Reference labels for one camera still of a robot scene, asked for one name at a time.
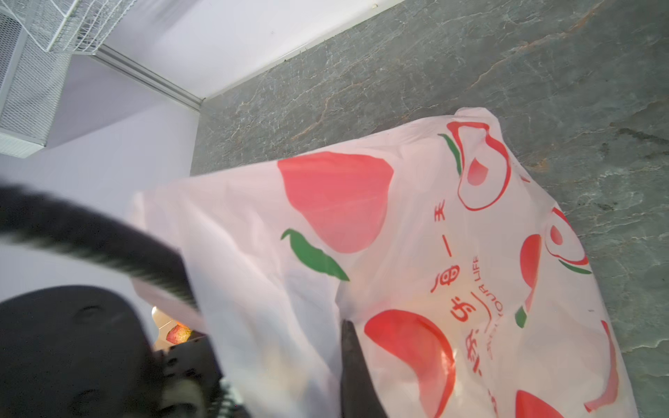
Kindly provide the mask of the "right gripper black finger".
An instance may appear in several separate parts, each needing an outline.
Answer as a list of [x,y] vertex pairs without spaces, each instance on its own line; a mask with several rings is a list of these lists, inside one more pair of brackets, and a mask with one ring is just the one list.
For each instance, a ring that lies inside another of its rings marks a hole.
[[349,320],[341,324],[341,363],[341,416],[387,418],[371,381],[355,326]]

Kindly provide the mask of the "pink plastic bag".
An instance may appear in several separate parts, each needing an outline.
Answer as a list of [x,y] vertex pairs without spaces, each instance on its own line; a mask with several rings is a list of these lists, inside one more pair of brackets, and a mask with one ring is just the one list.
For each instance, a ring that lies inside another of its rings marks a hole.
[[389,417],[634,417],[592,266],[484,108],[137,194],[131,221],[177,250],[253,417],[343,412],[355,330]]

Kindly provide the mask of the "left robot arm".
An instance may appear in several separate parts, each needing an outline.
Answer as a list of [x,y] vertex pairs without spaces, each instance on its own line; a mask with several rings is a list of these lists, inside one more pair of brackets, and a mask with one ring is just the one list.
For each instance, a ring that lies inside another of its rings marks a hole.
[[[99,212],[1,186],[1,234],[104,266],[195,304],[180,255]],[[4,417],[244,417],[213,347],[195,334],[166,350],[131,305],[101,287],[48,287],[1,304]]]

